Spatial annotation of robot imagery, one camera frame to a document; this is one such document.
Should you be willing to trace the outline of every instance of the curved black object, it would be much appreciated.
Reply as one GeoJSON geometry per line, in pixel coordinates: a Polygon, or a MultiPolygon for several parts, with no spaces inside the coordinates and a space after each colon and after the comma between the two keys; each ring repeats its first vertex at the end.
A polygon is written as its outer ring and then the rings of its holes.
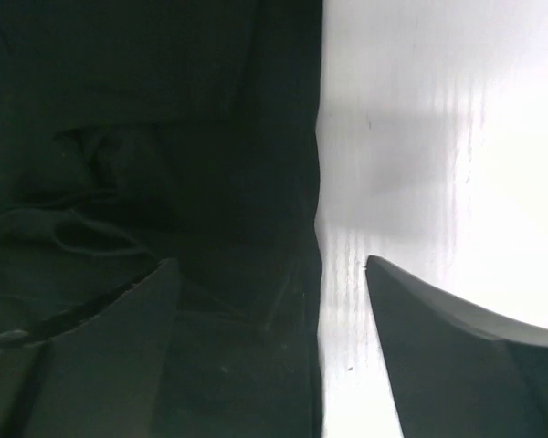
{"type": "Polygon", "coordinates": [[[1,336],[0,438],[148,436],[178,284],[169,260],[136,285],[1,336]]]}
{"type": "Polygon", "coordinates": [[[366,276],[405,438],[548,438],[548,330],[379,257],[366,276]]]}

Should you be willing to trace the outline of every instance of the white surface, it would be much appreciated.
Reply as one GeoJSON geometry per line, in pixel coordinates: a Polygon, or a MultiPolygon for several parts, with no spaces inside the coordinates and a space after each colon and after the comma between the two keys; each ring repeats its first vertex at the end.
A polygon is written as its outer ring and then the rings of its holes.
{"type": "Polygon", "coordinates": [[[548,328],[548,0],[327,0],[323,64],[327,437],[398,437],[368,255],[548,328]]]}

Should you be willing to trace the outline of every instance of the black garment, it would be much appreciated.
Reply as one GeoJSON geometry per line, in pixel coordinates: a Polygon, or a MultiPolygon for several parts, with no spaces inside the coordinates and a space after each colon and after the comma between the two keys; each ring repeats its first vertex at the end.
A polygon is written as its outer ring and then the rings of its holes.
{"type": "Polygon", "coordinates": [[[548,330],[377,257],[366,274],[405,438],[548,438],[548,330]]]}
{"type": "Polygon", "coordinates": [[[156,436],[319,436],[320,74],[321,0],[0,0],[0,333],[176,258],[156,436]]]}
{"type": "Polygon", "coordinates": [[[0,438],[148,436],[180,284],[167,260],[0,336],[0,438]]]}

